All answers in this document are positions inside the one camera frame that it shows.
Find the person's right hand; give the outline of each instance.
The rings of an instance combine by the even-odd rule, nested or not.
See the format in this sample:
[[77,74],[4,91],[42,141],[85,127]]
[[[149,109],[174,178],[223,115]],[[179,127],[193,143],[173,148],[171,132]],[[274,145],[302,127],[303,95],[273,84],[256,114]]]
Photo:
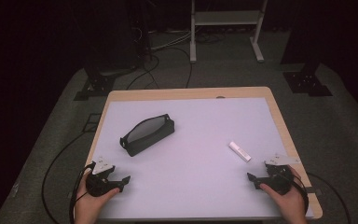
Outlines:
[[[301,176],[295,169],[290,167],[292,174],[301,179]],[[295,178],[295,182],[301,186],[300,181]],[[284,195],[277,193],[266,184],[260,184],[260,188],[264,190],[274,202],[279,206],[283,218],[290,224],[304,224],[307,223],[304,214],[304,200],[301,193],[295,188],[291,187],[289,192]]]

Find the floor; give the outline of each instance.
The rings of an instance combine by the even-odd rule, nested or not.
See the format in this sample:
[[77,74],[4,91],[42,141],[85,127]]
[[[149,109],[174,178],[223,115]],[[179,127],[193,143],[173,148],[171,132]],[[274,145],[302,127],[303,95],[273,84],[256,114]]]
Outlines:
[[[176,89],[185,88],[187,82],[188,88],[269,87],[306,170],[337,189],[349,209],[352,223],[358,223],[358,104],[339,75],[324,65],[318,68],[316,75],[333,96],[292,93],[282,72],[296,71],[301,65],[280,65],[290,33],[261,33],[259,45],[264,63],[256,61],[250,35],[245,32],[212,36],[219,41],[199,43],[198,60],[194,64],[179,50],[188,53],[187,42],[175,46],[179,49],[156,52],[158,66],[151,72],[156,82],[146,74],[130,85],[145,72],[138,69],[117,78],[113,89]],[[177,37],[153,34],[153,45],[159,46]],[[154,58],[145,67],[151,69],[156,64]],[[0,211],[0,223],[53,223],[44,209],[41,190],[45,174],[60,152],[47,175],[44,195],[49,212],[57,222],[68,223],[70,192],[85,164],[94,135],[82,130],[90,114],[102,113],[106,99],[90,97],[87,101],[74,101],[86,80],[84,70],[79,70],[63,91]],[[322,218],[310,223],[346,223],[345,211],[334,192],[317,178],[310,177],[310,181],[320,191],[318,199],[324,210]],[[284,222],[266,220],[264,223]]]

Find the person's left hand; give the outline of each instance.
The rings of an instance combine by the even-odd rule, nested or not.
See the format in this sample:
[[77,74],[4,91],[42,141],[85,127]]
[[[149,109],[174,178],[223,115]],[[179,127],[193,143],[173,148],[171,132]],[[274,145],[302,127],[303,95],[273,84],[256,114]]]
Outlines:
[[90,174],[83,175],[77,191],[77,202],[75,204],[75,224],[95,223],[103,206],[120,192],[119,188],[111,189],[100,197],[93,197],[87,193],[86,178]]

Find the dark background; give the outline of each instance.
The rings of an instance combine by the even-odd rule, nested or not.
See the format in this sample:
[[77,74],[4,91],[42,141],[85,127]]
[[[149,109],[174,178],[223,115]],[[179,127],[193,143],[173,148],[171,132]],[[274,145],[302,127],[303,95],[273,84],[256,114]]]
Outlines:
[[[145,15],[150,29],[189,28],[190,1],[152,2]],[[136,63],[140,52],[131,25],[139,23],[138,4],[0,1],[0,207],[62,90],[85,60],[92,55],[117,67]],[[197,4],[216,10],[243,6],[243,1]],[[257,1],[246,6],[257,7]],[[303,63],[312,52],[358,101],[358,1],[269,0],[263,29],[290,28],[282,63]]]

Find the hand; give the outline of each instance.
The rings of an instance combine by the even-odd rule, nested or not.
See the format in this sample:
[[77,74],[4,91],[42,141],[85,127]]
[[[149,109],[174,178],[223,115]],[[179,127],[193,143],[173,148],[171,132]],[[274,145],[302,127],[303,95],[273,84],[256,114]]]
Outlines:
[[77,191],[77,202],[75,204],[75,224],[91,224],[97,221],[103,206],[120,192],[119,188],[111,189],[100,197],[89,195],[86,189],[86,178],[90,174],[83,175]]
[[[301,179],[300,175],[295,169],[290,167],[292,174]],[[295,178],[295,182],[301,186],[300,181]],[[277,193],[266,184],[260,184],[260,188],[264,190],[274,202],[279,206],[283,218],[290,224],[307,223],[304,215],[304,200],[301,193],[295,188],[291,187],[289,192],[284,195]]]

